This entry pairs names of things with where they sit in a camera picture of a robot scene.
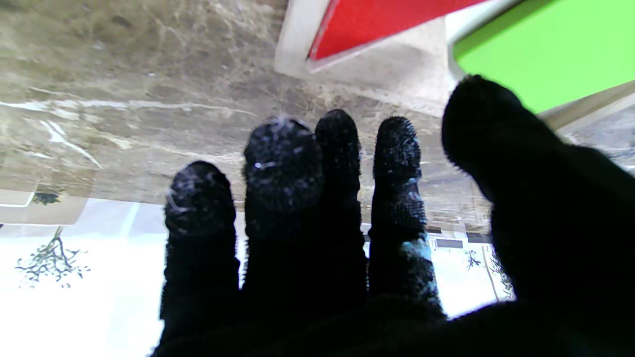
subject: green panel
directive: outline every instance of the green panel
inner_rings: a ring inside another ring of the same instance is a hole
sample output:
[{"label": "green panel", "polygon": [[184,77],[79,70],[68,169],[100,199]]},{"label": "green panel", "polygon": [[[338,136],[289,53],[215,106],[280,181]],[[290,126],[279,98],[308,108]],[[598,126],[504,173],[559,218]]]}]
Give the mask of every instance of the green panel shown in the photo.
[{"label": "green panel", "polygon": [[635,79],[635,0],[526,0],[454,56],[541,112]]}]

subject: hand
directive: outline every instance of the hand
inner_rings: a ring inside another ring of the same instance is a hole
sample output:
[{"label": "hand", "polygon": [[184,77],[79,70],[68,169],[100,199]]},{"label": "hand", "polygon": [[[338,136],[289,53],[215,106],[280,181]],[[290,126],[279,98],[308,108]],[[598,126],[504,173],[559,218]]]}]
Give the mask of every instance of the hand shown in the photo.
[{"label": "hand", "polygon": [[330,111],[315,134],[296,119],[269,118],[252,132],[244,156],[249,240],[242,290],[225,175],[197,161],[173,180],[162,343],[236,324],[314,323],[380,295],[407,297],[420,304],[423,319],[445,320],[417,187],[420,149],[407,119],[386,119],[378,131],[370,264],[357,200],[358,133],[348,114]]}]

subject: gloved finger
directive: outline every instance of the gloved finger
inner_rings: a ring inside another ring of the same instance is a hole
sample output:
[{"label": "gloved finger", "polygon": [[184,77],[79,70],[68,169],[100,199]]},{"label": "gloved finger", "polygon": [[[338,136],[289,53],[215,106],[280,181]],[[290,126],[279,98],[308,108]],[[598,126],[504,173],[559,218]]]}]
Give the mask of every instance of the gloved finger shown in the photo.
[{"label": "gloved finger", "polygon": [[337,313],[361,306],[366,300],[364,236],[360,230],[359,139],[353,119],[343,110],[332,110],[316,126],[322,148],[324,193],[321,223],[315,248],[322,271],[317,277],[320,306]]},{"label": "gloved finger", "polygon": [[[494,204],[493,244],[518,299],[564,314],[577,328],[616,332],[611,319],[630,303],[606,291],[627,288],[631,272],[622,262],[632,242],[598,253],[604,243],[590,225],[602,227],[602,237],[623,234],[615,222],[635,217],[635,178],[597,150],[562,142],[511,91],[480,76],[453,92],[442,140]],[[538,242],[547,242],[540,253]],[[595,278],[599,267],[612,273]]]},{"label": "gloved finger", "polygon": [[239,320],[236,211],[225,175],[196,161],[180,170],[167,194],[161,343]]},{"label": "gloved finger", "polygon": [[248,261],[243,285],[254,317],[316,310],[318,203],[324,177],[313,133],[298,120],[270,118],[244,150]]},{"label": "gloved finger", "polygon": [[417,187],[420,157],[416,131],[406,118],[388,118],[380,125],[368,232],[370,293],[418,300],[431,320],[443,320],[446,316],[426,242],[424,202]]}]

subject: red panel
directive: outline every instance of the red panel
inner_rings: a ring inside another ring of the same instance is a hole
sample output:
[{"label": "red panel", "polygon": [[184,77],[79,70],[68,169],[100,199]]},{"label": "red panel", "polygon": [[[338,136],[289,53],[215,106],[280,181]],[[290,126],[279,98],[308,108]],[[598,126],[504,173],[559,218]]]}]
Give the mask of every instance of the red panel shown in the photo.
[{"label": "red panel", "polygon": [[319,60],[483,1],[331,0],[309,57]]}]

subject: brown marble surface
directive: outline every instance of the brown marble surface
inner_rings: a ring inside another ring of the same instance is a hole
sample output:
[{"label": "brown marble surface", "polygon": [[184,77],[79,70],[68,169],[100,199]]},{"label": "brown marble surface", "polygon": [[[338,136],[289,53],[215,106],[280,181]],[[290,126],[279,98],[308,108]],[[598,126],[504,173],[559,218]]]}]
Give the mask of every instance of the brown marble surface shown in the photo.
[{"label": "brown marble surface", "polygon": [[566,136],[574,144],[599,149],[635,175],[635,105]]},{"label": "brown marble surface", "polygon": [[377,128],[403,115],[418,129],[431,225],[486,231],[488,204],[445,160],[440,118],[273,71],[285,8],[284,0],[0,1],[0,189],[163,203],[176,170],[205,159],[228,175],[240,207],[250,131],[277,113],[314,126],[340,107],[360,131],[365,222]]}]

